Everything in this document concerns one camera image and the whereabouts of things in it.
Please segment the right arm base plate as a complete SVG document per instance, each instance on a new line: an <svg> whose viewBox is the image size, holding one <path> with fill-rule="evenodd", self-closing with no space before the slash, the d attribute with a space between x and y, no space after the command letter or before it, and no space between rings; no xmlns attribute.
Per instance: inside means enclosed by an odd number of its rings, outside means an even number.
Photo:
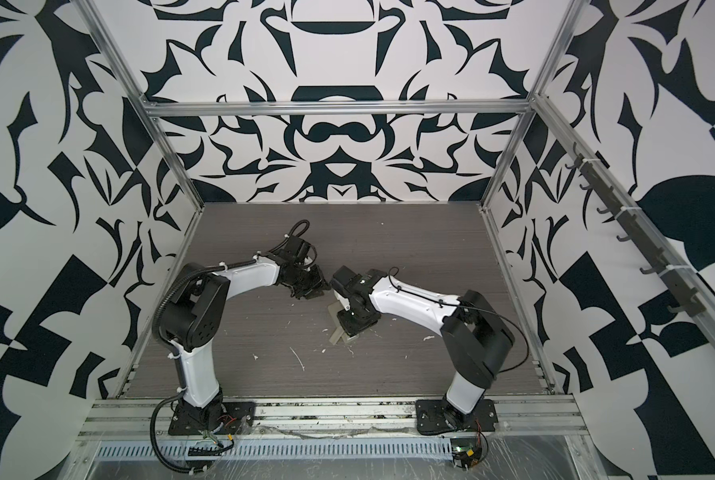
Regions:
<svg viewBox="0 0 715 480"><path fill-rule="evenodd" d="M495 403L481 399L471 413L461 413L445 399L417 400L415 402L415 428L425 436L453 432L495 432L499 422Z"/></svg>

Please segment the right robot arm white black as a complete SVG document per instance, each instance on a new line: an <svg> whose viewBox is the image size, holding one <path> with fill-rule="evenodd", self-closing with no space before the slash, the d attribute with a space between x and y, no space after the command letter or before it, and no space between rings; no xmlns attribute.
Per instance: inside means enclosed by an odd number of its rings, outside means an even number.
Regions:
<svg viewBox="0 0 715 480"><path fill-rule="evenodd" d="M359 274L346 266L334 274L331 286L342 306L337 318L351 336L389 315L443 338L455 368L443 410L455 419L473 414L515 345L507 319L477 291L462 296L435 293L401 282L391 273L372 269Z"/></svg>

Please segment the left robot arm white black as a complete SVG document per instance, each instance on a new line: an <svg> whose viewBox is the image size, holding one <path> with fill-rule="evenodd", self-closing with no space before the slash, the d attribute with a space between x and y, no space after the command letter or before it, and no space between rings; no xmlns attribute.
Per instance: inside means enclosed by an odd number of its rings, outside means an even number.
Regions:
<svg viewBox="0 0 715 480"><path fill-rule="evenodd" d="M221 416L223 392L217 380L213 341L228 300L260 288L282 286L297 300L318 298L329 285L317 264L318 252L294 234L252 259L215 266L188 263L160 301L152 332L175 360L179 408L201 422Z"/></svg>

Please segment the white remote control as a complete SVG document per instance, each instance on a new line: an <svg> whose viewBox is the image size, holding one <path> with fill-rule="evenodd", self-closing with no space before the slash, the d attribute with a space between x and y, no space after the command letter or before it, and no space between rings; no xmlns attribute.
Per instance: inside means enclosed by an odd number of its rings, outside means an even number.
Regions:
<svg viewBox="0 0 715 480"><path fill-rule="evenodd" d="M336 301L333 304L331 304L328 307L328 311L329 311L329 314L335 324L335 329L334 329L334 332L330 338L330 343L332 345L337 345L339 343L350 345L350 344L354 343L359 338L359 334L350 335L343 328L343 326L341 326L340 320L338 318L338 314L343 311L343 305L341 304L341 302Z"/></svg>

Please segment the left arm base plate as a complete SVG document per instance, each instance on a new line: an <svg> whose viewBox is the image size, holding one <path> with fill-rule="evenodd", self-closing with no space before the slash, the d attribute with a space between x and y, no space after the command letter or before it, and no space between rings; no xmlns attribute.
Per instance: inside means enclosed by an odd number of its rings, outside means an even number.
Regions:
<svg viewBox="0 0 715 480"><path fill-rule="evenodd" d="M197 408L180 400L168 433L171 436L198 435L205 431L216 435L242 434L253 427L256 407L257 403L253 401L214 401L204 408Z"/></svg>

